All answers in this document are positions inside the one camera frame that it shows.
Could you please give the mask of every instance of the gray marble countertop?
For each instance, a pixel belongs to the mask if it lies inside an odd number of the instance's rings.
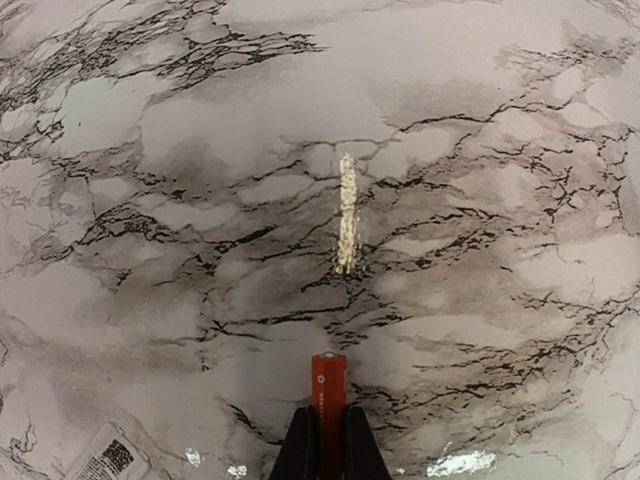
[[[0,0],[0,478],[264,479],[326,350],[395,478],[640,478],[638,128],[635,0]]]

